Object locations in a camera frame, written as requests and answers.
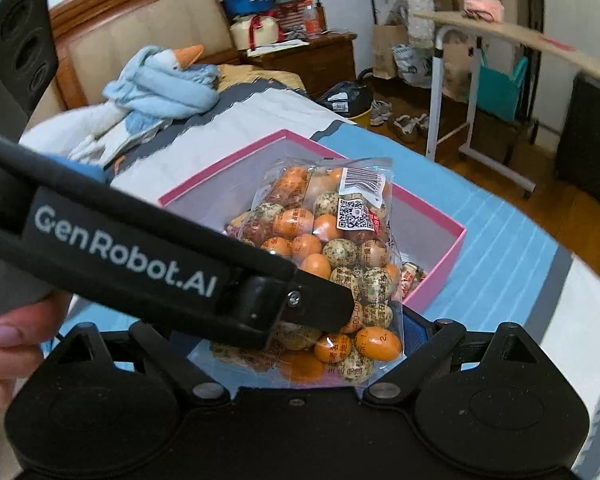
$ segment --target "bedsheet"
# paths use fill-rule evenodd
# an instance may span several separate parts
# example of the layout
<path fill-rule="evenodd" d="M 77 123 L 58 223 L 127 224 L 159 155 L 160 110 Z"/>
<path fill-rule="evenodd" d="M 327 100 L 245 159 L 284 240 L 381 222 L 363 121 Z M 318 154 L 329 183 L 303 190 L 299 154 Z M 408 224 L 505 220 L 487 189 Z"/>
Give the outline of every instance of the bedsheet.
<path fill-rule="evenodd" d="M 350 158 L 390 156 L 395 181 L 467 227 L 445 288 L 425 311 L 469 330 L 523 325 L 574 386 L 592 427 L 574 470 L 600 478 L 600 278 L 513 206 L 459 175 L 321 108 L 280 83 L 227 89 L 207 114 L 168 128 L 111 170 L 111 185 L 149 202 L 224 156 L 289 129 Z M 135 320 L 89 304 L 62 327 L 95 322 L 126 330 Z"/>

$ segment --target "black suitcase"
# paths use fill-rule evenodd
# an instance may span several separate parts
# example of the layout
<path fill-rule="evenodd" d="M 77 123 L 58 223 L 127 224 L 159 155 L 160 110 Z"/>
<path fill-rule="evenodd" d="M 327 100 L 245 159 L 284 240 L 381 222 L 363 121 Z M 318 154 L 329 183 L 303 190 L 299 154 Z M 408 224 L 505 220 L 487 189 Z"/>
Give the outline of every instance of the black suitcase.
<path fill-rule="evenodd" d="M 555 157 L 556 176 L 600 201 L 600 81 L 580 73 Z"/>

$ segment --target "human hand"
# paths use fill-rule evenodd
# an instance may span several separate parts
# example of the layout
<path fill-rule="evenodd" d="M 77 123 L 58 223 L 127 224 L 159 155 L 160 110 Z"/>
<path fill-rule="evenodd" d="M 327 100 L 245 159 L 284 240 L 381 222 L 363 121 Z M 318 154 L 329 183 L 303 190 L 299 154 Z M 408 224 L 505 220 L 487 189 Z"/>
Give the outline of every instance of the human hand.
<path fill-rule="evenodd" d="M 11 402 L 16 379 L 29 377 L 42 362 L 38 345 L 56 335 L 70 300 L 71 294 L 58 292 L 0 317 L 0 411 Z"/>

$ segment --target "sneaker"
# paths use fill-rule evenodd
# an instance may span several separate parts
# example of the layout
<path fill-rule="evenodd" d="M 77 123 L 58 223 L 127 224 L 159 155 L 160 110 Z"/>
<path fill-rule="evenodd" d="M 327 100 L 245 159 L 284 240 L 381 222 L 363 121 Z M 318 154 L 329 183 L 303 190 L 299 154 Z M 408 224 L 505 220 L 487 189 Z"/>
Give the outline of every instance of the sneaker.
<path fill-rule="evenodd" d="M 374 100 L 371 103 L 371 125 L 380 126 L 391 117 L 391 103 Z"/>

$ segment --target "screw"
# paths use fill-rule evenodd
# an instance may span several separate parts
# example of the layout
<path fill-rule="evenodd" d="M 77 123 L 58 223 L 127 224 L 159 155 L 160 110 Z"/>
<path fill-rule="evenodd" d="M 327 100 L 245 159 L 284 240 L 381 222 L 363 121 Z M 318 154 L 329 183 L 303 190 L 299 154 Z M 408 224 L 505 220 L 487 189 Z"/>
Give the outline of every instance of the screw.
<path fill-rule="evenodd" d="M 286 302 L 288 303 L 288 305 L 291 308 L 295 308 L 296 306 L 298 306 L 300 304 L 301 299 L 302 299 L 302 296 L 300 295 L 300 292 L 298 292 L 297 290 L 292 290 L 290 293 L 288 293 L 286 295 Z"/>
<path fill-rule="evenodd" d="M 193 387 L 193 394 L 199 399 L 219 399 L 224 394 L 224 386 L 218 383 L 201 383 Z"/>
<path fill-rule="evenodd" d="M 376 399 L 395 399 L 400 395 L 400 386 L 393 383 L 376 383 L 369 386 L 369 393 Z"/>

